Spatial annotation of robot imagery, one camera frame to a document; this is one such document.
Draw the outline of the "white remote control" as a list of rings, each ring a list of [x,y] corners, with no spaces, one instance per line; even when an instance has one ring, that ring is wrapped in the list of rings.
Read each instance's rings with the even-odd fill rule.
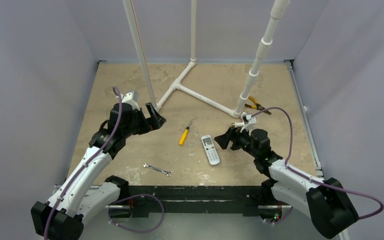
[[[212,166],[218,165],[221,161],[212,137],[210,135],[203,135],[200,139],[209,164]]]

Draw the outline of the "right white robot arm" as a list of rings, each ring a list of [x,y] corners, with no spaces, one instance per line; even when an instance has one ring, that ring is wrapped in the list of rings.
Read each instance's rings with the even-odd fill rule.
[[[267,131],[241,131],[230,127],[214,141],[225,150],[243,150],[251,155],[259,173],[268,177],[260,196],[268,204],[276,200],[308,216],[316,230],[332,239],[359,220],[359,215],[342,184],[310,175],[287,163],[271,148]]]

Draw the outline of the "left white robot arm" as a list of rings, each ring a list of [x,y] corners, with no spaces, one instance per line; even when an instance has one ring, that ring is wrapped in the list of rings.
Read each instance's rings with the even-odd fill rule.
[[[75,170],[44,203],[37,201],[30,213],[35,232],[45,240],[78,240],[87,222],[108,204],[133,206],[129,182],[109,176],[99,190],[87,195],[98,175],[109,165],[132,135],[160,129],[166,119],[150,104],[145,117],[140,107],[116,103]]]

